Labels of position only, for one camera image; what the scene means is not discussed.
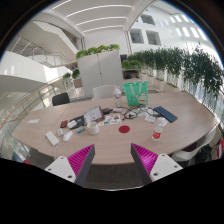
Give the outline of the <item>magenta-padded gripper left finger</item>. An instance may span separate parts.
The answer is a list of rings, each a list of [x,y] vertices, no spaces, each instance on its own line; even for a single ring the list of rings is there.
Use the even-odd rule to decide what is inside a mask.
[[[58,157],[46,171],[83,187],[94,156],[95,145],[91,144],[68,157]]]

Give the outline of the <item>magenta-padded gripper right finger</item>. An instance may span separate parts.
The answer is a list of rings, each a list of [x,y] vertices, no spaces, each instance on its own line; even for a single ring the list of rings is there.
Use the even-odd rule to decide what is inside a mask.
[[[131,144],[131,155],[144,185],[182,169],[167,154],[156,154],[134,143]]]

